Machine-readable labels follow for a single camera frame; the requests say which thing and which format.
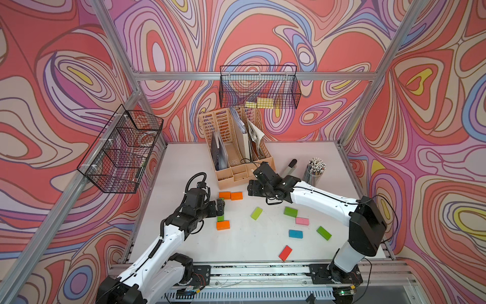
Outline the red block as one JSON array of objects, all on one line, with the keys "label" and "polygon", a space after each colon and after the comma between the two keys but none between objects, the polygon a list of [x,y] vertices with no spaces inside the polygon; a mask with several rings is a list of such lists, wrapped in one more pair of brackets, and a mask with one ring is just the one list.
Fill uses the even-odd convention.
[{"label": "red block", "polygon": [[282,262],[285,262],[289,258],[291,253],[292,253],[292,248],[286,245],[283,248],[283,250],[280,252],[278,258],[280,258]]}]

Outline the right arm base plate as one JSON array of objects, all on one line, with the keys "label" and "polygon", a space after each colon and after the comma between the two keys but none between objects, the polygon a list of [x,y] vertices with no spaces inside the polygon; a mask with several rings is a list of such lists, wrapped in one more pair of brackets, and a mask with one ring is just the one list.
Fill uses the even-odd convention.
[{"label": "right arm base plate", "polygon": [[309,270],[309,276],[313,284],[347,284],[359,286],[363,283],[358,265],[355,265],[351,272],[344,272],[333,263],[310,264]]}]

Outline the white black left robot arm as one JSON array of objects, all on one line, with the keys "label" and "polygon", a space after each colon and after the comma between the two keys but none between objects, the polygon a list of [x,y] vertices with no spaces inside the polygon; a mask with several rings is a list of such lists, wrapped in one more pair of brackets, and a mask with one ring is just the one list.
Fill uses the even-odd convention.
[{"label": "white black left robot arm", "polygon": [[221,199],[210,200],[205,182],[185,190],[180,206],[161,221],[158,237],[117,278],[107,277],[98,287],[96,303],[156,303],[174,285],[189,284],[193,259],[177,248],[207,218],[223,215]]}]

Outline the orange block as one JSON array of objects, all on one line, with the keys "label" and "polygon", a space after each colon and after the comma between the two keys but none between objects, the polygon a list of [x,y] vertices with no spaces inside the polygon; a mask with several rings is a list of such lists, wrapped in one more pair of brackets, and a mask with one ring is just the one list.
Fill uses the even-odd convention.
[{"label": "orange block", "polygon": [[219,192],[219,198],[224,199],[224,200],[231,200],[232,199],[232,193],[229,192],[229,191]]},{"label": "orange block", "polygon": [[233,200],[233,201],[242,200],[243,199],[243,193],[242,192],[232,192],[230,197],[231,197],[231,200]]},{"label": "orange block", "polygon": [[228,220],[217,222],[216,229],[218,231],[228,230],[230,229],[230,222]]}]

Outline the light green block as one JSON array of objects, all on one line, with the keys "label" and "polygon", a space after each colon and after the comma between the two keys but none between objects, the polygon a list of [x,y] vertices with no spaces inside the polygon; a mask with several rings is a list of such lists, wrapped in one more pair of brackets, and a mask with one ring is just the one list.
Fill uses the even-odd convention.
[{"label": "light green block", "polygon": [[253,220],[258,220],[258,218],[260,217],[260,215],[262,214],[263,212],[263,209],[261,209],[260,207],[256,207],[253,211],[253,213],[251,214],[251,218]]}]

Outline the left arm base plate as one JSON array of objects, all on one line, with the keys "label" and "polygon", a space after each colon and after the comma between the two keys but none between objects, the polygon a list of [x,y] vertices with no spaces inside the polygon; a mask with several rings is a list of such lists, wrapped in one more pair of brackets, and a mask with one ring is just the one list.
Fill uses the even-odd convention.
[{"label": "left arm base plate", "polygon": [[211,266],[192,265],[184,267],[184,272],[179,286],[203,287],[210,284]]}]

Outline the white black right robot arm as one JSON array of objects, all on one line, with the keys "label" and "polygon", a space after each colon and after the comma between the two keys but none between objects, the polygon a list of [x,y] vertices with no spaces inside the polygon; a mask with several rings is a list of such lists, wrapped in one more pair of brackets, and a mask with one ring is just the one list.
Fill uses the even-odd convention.
[{"label": "white black right robot arm", "polygon": [[262,197],[268,205],[284,201],[310,207],[341,222],[349,229],[348,240],[328,266],[330,271],[348,274],[365,257],[378,252],[387,224],[373,198],[345,198],[318,189],[307,182],[287,175],[279,176],[267,162],[262,162],[249,181],[249,196]]}]

